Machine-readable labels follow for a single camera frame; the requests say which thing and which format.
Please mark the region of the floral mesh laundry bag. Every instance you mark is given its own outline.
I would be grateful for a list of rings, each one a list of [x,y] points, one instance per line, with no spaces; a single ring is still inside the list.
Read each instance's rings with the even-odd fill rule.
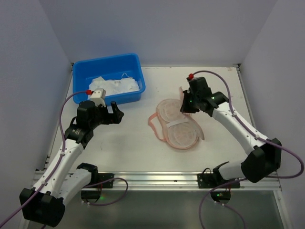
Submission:
[[[155,136],[175,149],[186,150],[204,140],[204,133],[190,114],[180,111],[183,89],[179,99],[165,99],[158,103],[156,111],[148,118],[148,126]]]

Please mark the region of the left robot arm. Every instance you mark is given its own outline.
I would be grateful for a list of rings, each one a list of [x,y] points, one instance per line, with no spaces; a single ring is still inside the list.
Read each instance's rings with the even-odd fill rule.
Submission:
[[[84,187],[101,186],[98,168],[81,163],[75,172],[68,173],[82,154],[93,131],[100,125],[119,124],[124,113],[116,102],[111,102],[112,112],[102,104],[92,101],[81,102],[77,115],[64,133],[63,143],[54,160],[31,189],[20,193],[23,217],[49,227],[56,227],[65,213],[71,199]]]

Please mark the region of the white bra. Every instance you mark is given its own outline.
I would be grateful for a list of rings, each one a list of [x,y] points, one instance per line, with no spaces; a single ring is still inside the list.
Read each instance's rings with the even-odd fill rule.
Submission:
[[[106,96],[135,92],[140,90],[136,80],[130,77],[127,73],[123,73],[119,77],[119,79],[106,80],[101,76],[95,78],[89,84],[89,89],[92,91],[95,91],[97,89],[104,89],[106,91]]]

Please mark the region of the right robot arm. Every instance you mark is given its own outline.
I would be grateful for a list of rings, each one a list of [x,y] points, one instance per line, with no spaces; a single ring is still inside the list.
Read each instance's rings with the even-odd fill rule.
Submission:
[[[213,169],[212,178],[216,186],[236,178],[246,178],[256,183],[280,167],[281,142],[269,139],[258,132],[246,120],[237,120],[238,112],[222,93],[212,93],[203,77],[187,77],[189,89],[183,92],[183,113],[202,111],[222,124],[238,141],[247,157],[245,160],[224,162]]]

